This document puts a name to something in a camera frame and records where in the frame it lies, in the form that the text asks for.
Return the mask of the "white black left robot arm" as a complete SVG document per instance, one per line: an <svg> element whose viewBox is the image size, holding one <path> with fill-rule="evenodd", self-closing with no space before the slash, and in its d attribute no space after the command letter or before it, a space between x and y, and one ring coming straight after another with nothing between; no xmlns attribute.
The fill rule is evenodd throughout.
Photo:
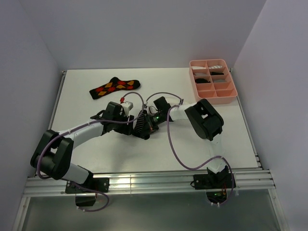
<svg viewBox="0 0 308 231"><path fill-rule="evenodd" d="M71 163L73 150L110 131L130 135L134 119L129 114L132 108L131 102L110 102L106 109L83 125L60 132L52 129L45 131L31 157L30 165L49 178L73 181L82 192L89 192L94 186L93 174Z"/></svg>

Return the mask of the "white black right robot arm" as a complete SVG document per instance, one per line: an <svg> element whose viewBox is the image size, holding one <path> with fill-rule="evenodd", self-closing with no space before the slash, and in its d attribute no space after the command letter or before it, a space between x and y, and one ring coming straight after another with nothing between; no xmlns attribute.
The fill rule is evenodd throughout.
<svg viewBox="0 0 308 231"><path fill-rule="evenodd" d="M159 130L159 125L167 123L167 137L170 148L175 159L187 170L199 170L205 165L208 171L208 182L212 187L220 187L225 177L229 174L229 165L222 156L222 147L220 144L220 135L223 132L224 121L221 115L206 99L201 99L196 103L184 105L180 100L178 105L170 105L165 97L154 100L157 112L151 114L148 109L141 110L141 116L137 119L132 135L144 140L150 138L150 135ZM170 134L170 122L177 120L187 120L190 122L197 136L209 143L210 157L206 162L197 167L186 166L175 152Z"/></svg>

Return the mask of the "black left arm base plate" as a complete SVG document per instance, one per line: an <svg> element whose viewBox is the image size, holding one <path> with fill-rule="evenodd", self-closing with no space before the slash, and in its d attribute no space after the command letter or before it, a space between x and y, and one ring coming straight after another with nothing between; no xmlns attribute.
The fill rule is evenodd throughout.
<svg viewBox="0 0 308 231"><path fill-rule="evenodd" d="M67 183L66 194L91 193L93 191L107 193L109 190L109 178L92 178L89 182L76 186L72 182Z"/></svg>

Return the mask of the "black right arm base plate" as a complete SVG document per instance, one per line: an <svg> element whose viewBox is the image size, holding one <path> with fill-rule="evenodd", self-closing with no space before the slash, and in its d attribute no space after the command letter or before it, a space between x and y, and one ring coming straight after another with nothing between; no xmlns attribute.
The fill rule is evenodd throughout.
<svg viewBox="0 0 308 231"><path fill-rule="evenodd" d="M191 186L196 190L231 189L236 187L236 182L231 173L195 174Z"/></svg>

